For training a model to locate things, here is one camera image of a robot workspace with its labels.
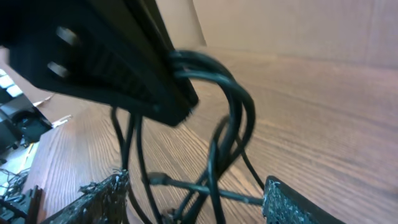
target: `black device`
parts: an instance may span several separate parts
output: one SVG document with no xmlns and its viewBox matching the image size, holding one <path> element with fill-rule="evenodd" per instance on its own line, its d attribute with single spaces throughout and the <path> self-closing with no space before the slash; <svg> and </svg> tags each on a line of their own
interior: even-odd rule
<svg viewBox="0 0 398 224">
<path fill-rule="evenodd" d="M 18 73 L 39 88 L 113 107 L 122 158 L 119 174 L 84 187 L 84 196 L 45 223 L 126 223 L 121 212 L 126 193 L 141 220 L 151 223 L 128 184 L 134 132 L 142 182 L 157 223 L 194 223 L 207 196 L 217 223 L 225 223 L 220 197 L 263 207 L 270 224 L 341 223 L 275 177 L 264 184 L 244 151 L 256 122 L 252 98 L 216 60 L 173 48 L 155 0 L 0 0 L 0 9 L 6 10 L 0 12 L 0 45 L 10 49 L 10 64 Z M 218 84 L 229 103 L 229 115 L 217 126 L 206 169 L 195 183 L 147 173 L 141 143 L 143 116 L 170 126 L 186 119 L 198 103 L 191 78 Z M 125 137 L 117 108 L 130 112 Z M 246 126 L 240 137 L 243 109 Z M 219 178 L 239 157 L 264 189 L 264 198 L 218 188 Z M 189 193 L 178 208 L 161 212 L 151 185 L 172 185 Z M 195 192 L 199 196 L 186 209 Z"/>
</svg>

